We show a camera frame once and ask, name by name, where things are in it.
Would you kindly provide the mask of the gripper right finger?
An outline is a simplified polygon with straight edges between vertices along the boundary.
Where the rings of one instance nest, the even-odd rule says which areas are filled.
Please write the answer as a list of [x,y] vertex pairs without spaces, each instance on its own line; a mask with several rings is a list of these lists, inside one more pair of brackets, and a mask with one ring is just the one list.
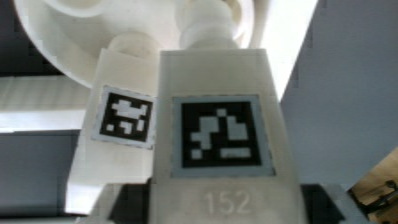
[[309,224],[373,224],[338,184],[302,184]]

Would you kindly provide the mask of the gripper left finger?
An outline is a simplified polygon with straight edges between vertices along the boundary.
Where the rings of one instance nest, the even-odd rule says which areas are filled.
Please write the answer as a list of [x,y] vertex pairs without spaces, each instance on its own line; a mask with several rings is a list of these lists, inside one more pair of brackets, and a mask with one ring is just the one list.
[[149,184],[109,184],[77,224],[148,224]]

